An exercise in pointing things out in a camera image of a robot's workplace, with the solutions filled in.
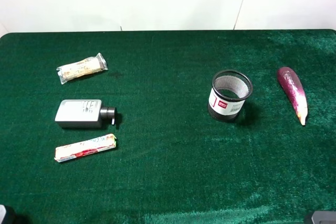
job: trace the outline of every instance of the plastic wrapper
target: plastic wrapper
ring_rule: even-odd
[[[73,158],[83,157],[115,148],[117,146],[115,139],[115,135],[108,134],[83,142],[57,147],[55,151],[55,160],[60,163]]]
[[[89,57],[75,63],[63,65],[58,67],[56,70],[58,71],[61,83],[64,84],[74,78],[108,70],[108,68],[103,55],[98,53],[95,57]]]

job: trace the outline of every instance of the red logo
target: red logo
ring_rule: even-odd
[[[227,103],[219,101],[218,106],[222,107],[223,109],[226,109]]]

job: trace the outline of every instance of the black metal mesh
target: black metal mesh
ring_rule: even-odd
[[[243,76],[234,72],[223,72],[220,75],[222,76],[217,76],[214,82],[214,87],[218,92],[229,90],[239,98],[247,96],[250,92],[250,84]]]
[[[221,121],[221,122],[228,122],[231,121],[233,119],[235,119],[237,117],[238,114],[234,114],[234,115],[221,115],[219,113],[217,113],[216,111],[213,110],[213,108],[211,107],[211,105],[208,103],[208,112],[210,114],[210,116],[212,116],[212,118]]]

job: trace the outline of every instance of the label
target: label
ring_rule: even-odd
[[[66,101],[61,104],[56,121],[96,121],[100,113],[100,102],[96,100]]]
[[[57,147],[55,151],[55,160],[57,162],[63,162],[115,148],[117,145],[115,139],[116,137],[113,134],[108,134],[79,143]]]
[[[245,101],[239,102],[229,102],[221,99],[214,91],[211,89],[209,96],[209,104],[211,108],[221,115],[234,115],[240,111]]]

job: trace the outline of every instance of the white band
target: white band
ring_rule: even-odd
[[[228,102],[225,101],[215,93],[214,89],[211,89],[209,96],[209,104],[211,108],[221,115],[234,115],[237,114],[242,108],[244,101],[240,102]]]

